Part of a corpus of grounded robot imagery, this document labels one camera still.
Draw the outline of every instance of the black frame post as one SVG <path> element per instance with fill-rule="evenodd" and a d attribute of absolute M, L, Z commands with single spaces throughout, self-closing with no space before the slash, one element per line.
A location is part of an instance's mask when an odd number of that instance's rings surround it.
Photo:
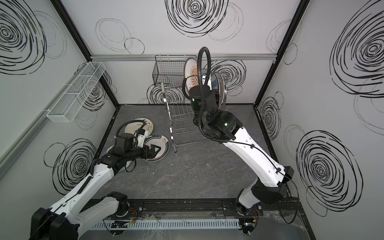
<path fill-rule="evenodd" d="M 293 34 L 296 31 L 297 26 L 299 25 L 299 22 L 301 20 L 301 17 L 303 16 L 308 4 L 310 3 L 310 0 L 301 0 L 299 3 L 299 6 L 296 9 L 296 12 L 292 18 L 292 21 L 288 27 L 287 32 L 285 33 L 285 36 L 283 38 L 283 41 L 279 47 L 279 50 L 277 51 L 277 57 L 276 61 L 272 64 L 271 68 L 268 71 L 268 74 L 264 80 L 263 86 L 261 87 L 261 90 L 256 98 L 255 101 L 255 107 L 257 108 L 262 101 L 262 98 L 269 86 L 269 83 L 271 82 L 277 67 L 279 66 L 281 60 L 283 59 L 284 53 L 287 50 L 287 47 L 291 41 L 291 38 L 293 37 Z"/>
<path fill-rule="evenodd" d="M 60 0 L 51 0 L 51 3 L 53 5 L 53 7 L 56 9 L 56 12 L 59 14 L 61 20 L 63 21 L 63 23 L 67 27 L 68 31 L 70 32 L 73 40 L 75 41 L 75 43 L 79 47 L 85 60 L 86 61 L 92 61 L 91 52 L 88 50 L 87 46 L 85 45 L 85 42 L 81 38 L 80 33 L 77 31 L 75 25 L 72 22 L 71 17 L 69 16 L 69 14 L 68 14 L 67 10 L 65 9 L 64 5 L 62 4 L 62 2 Z M 106 94 L 108 95 L 109 99 L 111 100 L 113 106 L 115 106 L 115 108 L 118 108 L 119 103 L 118 103 L 115 95 L 113 94 L 111 88 L 109 87 L 107 81 L 105 80 L 104 76 L 101 76 L 99 82 L 100 82 L 101 86 L 103 87 L 104 91 L 106 92 Z"/>

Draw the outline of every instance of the white wire basket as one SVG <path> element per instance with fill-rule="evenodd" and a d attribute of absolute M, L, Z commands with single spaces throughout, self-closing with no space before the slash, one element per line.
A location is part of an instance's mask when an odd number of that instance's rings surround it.
<path fill-rule="evenodd" d="M 49 110 L 47 117 L 53 122 L 72 122 L 104 72 L 102 62 L 88 62 Z"/>

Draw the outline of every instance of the white wall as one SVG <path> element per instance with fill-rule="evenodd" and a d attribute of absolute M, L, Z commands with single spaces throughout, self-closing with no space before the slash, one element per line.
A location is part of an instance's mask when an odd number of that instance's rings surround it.
<path fill-rule="evenodd" d="M 62 2 L 93 55 L 197 54 L 203 46 L 211 53 L 239 54 L 276 53 L 299 0 L 209 0 L 201 12 L 201 1 L 185 1 L 192 3 L 190 8 L 183 4 L 172 8 L 172 3 L 184 2 L 180 0 Z M 154 62 L 105 64 L 113 68 L 109 73 L 122 90 L 117 94 L 120 103 L 138 103 L 147 97 Z M 271 61 L 244 61 L 244 65 L 243 91 L 230 93 L 228 103 L 253 103 Z"/>
<path fill-rule="evenodd" d="M 15 73 L 25 73 L 25 75 L 10 75 L 10 71 L 4 70 L 6 67 L 0 67 L 2 69 L 0 70 L 2 85 L 0 88 L 0 101 L 2 102 L 0 106 L 2 113 L 0 117 L 0 135 L 2 136 L 0 154 L 14 142 L 69 81 L 78 65 L 84 62 L 81 52 L 50 1 L 36 0 L 33 3 L 28 2 L 28 5 L 23 1 L 18 1 L 18 3 L 26 9 L 26 12 L 41 11 L 49 14 L 54 20 L 41 12 L 35 12 L 40 16 L 32 20 L 32 22 L 36 21 L 37 26 L 39 23 L 41 24 L 48 46 L 44 53 L 44 61 L 38 62 L 41 64 L 40 67 L 33 65 L 25 70 L 14 71 Z M 2 12 L 12 14 L 10 8 L 6 8 L 4 5 L 1 8 Z M 54 21 L 57 28 L 50 27 L 49 22 L 45 22 L 46 18 L 42 16 L 51 19 L 50 23 Z M 23 28 L 17 24 L 15 26 L 19 30 Z M 66 39 L 65 52 L 61 34 L 64 34 Z M 3 47 L 6 32 L 2 30 L 0 35 L 0 44 Z M 34 54 L 43 56 L 43 53 L 34 52 Z M 9 56 L 25 57 L 23 52 L 17 53 L 16 50 L 4 52 L 3 48 L 0 48 L 2 64 L 4 58 Z M 19 66 L 10 66 L 8 69 L 16 69 Z M 0 226 L 1 239 L 28 239 L 32 214 L 40 207 L 48 208 L 60 199 L 60 193 L 63 194 L 66 189 L 71 189 L 85 174 L 114 112 L 112 103 L 106 99 L 106 95 L 99 85 L 91 97 L 88 103 L 89 105 L 94 104 L 94 107 L 80 109 L 73 122 L 53 123 L 49 121 L 1 180 L 0 212 L 2 216 L 7 216 Z M 64 149 L 66 149 L 67 155 L 62 154 Z M 67 168 L 60 165 L 64 162 L 68 163 Z M 59 176 L 64 177 L 62 182 L 59 182 Z"/>
<path fill-rule="evenodd" d="M 312 0 L 297 58 L 280 64 L 259 106 L 318 240 L 382 239 L 384 1 L 362 11 L 374 2 Z"/>

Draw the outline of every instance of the dark gray floor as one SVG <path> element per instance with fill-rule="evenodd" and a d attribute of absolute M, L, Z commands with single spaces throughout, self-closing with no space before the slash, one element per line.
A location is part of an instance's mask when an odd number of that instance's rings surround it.
<path fill-rule="evenodd" d="M 230 105 L 228 111 L 235 114 L 269 153 L 253 107 Z M 170 140 L 169 117 L 164 106 L 122 106 L 102 152 L 114 144 L 117 128 L 136 118 L 150 119 L 154 125 L 152 134 L 162 134 Z M 177 153 L 171 147 L 158 162 L 137 161 L 133 172 L 118 173 L 94 198 L 112 191 L 126 194 L 128 199 L 236 198 L 255 178 L 250 167 L 229 148 L 204 141 L 178 146 Z"/>

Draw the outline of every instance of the metal dish rack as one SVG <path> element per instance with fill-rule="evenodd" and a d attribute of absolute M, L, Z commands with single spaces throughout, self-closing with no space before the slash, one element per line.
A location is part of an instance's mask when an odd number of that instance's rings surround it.
<path fill-rule="evenodd" d="M 207 141 L 193 124 L 194 112 L 190 101 L 180 98 L 184 79 L 184 61 L 171 61 L 169 56 L 155 56 L 156 63 L 152 77 L 155 86 L 161 86 L 163 102 L 169 115 L 169 130 L 175 152 L 176 146 Z"/>

